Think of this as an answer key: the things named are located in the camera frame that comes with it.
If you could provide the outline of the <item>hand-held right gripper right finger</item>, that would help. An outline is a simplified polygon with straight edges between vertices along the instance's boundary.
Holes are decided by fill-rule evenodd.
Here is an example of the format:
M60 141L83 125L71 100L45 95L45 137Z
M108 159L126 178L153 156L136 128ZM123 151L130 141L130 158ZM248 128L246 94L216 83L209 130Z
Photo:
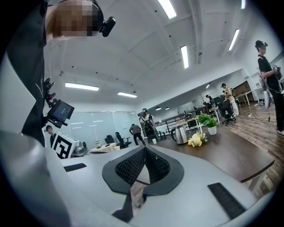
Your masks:
M144 196L169 194L181 183L184 176L184 168L178 160L149 145L145 147L145 166L150 184L144 188Z

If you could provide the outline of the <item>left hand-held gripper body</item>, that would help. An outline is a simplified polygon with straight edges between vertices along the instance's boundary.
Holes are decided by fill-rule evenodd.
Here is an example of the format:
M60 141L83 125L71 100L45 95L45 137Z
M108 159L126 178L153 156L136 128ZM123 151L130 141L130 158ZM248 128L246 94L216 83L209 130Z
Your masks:
M82 157L88 152L85 142L62 132L58 132L51 147L60 159Z

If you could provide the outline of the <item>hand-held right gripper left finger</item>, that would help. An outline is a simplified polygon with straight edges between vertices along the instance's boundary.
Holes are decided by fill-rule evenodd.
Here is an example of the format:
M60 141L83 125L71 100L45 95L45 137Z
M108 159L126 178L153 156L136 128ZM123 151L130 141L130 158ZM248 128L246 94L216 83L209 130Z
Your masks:
M102 177L111 191L129 194L145 165L146 147L139 146L126 154L107 162Z

